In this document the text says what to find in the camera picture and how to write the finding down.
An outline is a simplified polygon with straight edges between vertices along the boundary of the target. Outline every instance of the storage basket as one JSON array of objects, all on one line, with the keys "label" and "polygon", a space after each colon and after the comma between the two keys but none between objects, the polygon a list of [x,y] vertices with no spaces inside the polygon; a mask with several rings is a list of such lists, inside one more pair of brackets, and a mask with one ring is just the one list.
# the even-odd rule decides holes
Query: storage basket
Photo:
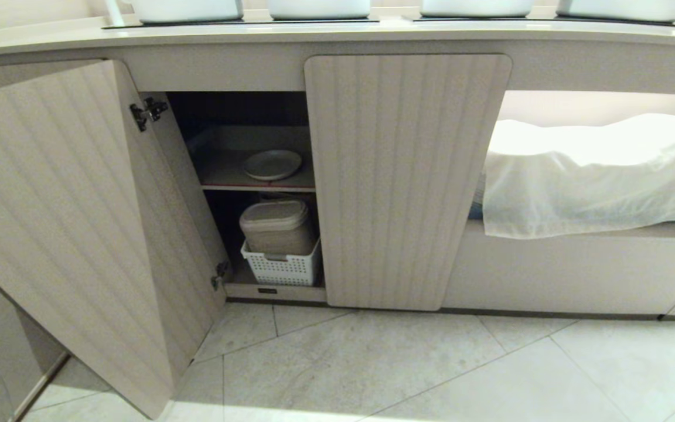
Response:
[{"label": "storage basket", "polygon": [[322,244],[319,240],[308,256],[271,256],[249,252],[246,241],[241,247],[241,254],[249,261],[258,283],[263,285],[313,286],[322,264]]}]

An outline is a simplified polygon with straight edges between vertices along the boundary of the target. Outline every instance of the fluted cabinet door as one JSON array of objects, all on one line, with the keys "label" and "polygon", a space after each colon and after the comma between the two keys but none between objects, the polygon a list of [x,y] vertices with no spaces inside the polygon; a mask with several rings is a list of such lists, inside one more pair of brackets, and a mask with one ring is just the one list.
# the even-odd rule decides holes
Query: fluted cabinet door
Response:
[{"label": "fluted cabinet door", "polygon": [[0,89],[0,288],[158,417],[220,315],[220,251],[130,104],[111,61]]},{"label": "fluted cabinet door", "polygon": [[306,62],[330,305],[441,307],[511,69],[497,54]]}]

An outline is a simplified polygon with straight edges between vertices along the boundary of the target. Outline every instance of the cabinet hinge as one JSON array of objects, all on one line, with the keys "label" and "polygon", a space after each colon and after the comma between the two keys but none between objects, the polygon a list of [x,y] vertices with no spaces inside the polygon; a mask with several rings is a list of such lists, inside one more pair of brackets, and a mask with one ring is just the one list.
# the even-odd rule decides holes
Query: cabinet hinge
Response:
[{"label": "cabinet hinge", "polygon": [[226,276],[230,262],[223,261],[215,267],[216,275],[210,280],[212,283],[212,290],[217,291],[223,285],[223,277]]},{"label": "cabinet hinge", "polygon": [[129,106],[134,121],[137,122],[137,128],[140,132],[147,130],[148,120],[152,122],[158,122],[161,119],[161,113],[168,110],[168,104],[163,101],[156,102],[152,97],[145,98],[145,108],[139,108],[137,104],[132,104]]}]

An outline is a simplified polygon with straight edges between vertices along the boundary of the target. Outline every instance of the white plate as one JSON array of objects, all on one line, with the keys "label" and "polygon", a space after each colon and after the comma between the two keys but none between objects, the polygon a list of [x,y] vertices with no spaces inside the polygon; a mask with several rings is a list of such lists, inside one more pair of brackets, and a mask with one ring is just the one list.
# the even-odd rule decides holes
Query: white plate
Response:
[{"label": "white plate", "polygon": [[244,173],[252,179],[271,182],[291,176],[298,171],[301,163],[301,156],[295,152],[273,149],[247,158]]}]

